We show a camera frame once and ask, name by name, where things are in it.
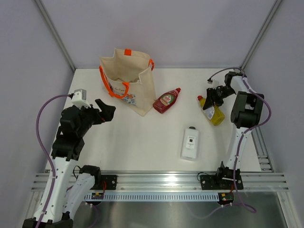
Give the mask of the yellow dish soap bottle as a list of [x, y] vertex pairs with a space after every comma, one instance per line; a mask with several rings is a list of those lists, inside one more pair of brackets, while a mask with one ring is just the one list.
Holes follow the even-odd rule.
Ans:
[[214, 125], [220, 125], [224, 119], [224, 113], [219, 109], [217, 106], [212, 106], [206, 110], [203, 109], [203, 106], [206, 102], [206, 98], [202, 97], [201, 95], [198, 96], [198, 102], [200, 104], [201, 111], [204, 113], [206, 118]]

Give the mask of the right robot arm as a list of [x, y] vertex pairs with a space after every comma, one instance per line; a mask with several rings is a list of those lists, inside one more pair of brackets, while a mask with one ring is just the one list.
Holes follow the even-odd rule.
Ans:
[[230, 121], [233, 125], [232, 136], [225, 159], [221, 162], [214, 175], [200, 176], [203, 190], [242, 190], [243, 182], [240, 175], [241, 158], [251, 131], [260, 126], [264, 95], [256, 93], [248, 84], [245, 71], [229, 71], [224, 78], [224, 85], [207, 89], [206, 102], [203, 110], [220, 107], [224, 99], [236, 95]]

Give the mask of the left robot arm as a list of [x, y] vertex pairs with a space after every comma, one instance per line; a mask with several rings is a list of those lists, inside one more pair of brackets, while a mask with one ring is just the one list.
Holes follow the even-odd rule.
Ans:
[[74, 216], [90, 189], [103, 188], [101, 170], [85, 165], [80, 169], [76, 183], [68, 182], [84, 147], [84, 135], [93, 125], [109, 122], [115, 106], [96, 99], [98, 108], [91, 104], [72, 105], [61, 113], [60, 125], [48, 154], [51, 172], [40, 204], [32, 218], [24, 220], [24, 228], [71, 228]]

